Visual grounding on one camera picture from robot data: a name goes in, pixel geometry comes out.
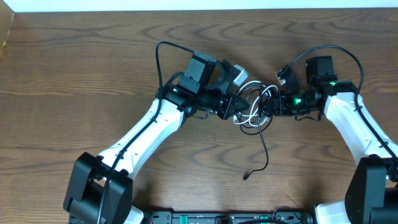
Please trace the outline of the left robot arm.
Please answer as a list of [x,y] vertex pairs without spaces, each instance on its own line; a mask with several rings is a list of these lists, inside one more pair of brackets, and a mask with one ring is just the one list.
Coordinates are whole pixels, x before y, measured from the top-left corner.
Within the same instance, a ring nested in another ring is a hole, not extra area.
[[132,185],[146,160],[197,111],[228,119],[248,109],[232,90],[247,77],[239,65],[194,52],[186,70],[170,77],[126,135],[98,156],[84,152],[75,161],[63,209],[84,223],[143,221],[144,213],[132,204]]

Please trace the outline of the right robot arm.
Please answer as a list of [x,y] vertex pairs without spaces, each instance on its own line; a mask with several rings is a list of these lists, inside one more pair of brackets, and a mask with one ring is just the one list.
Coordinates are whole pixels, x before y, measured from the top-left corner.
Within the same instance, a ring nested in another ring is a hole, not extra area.
[[291,66],[277,72],[284,90],[262,103],[273,116],[300,120],[312,111],[325,116],[341,134],[356,163],[343,200],[319,204],[303,214],[302,223],[397,223],[397,145],[389,139],[366,109],[358,87],[339,81],[330,56],[306,60],[307,90]]

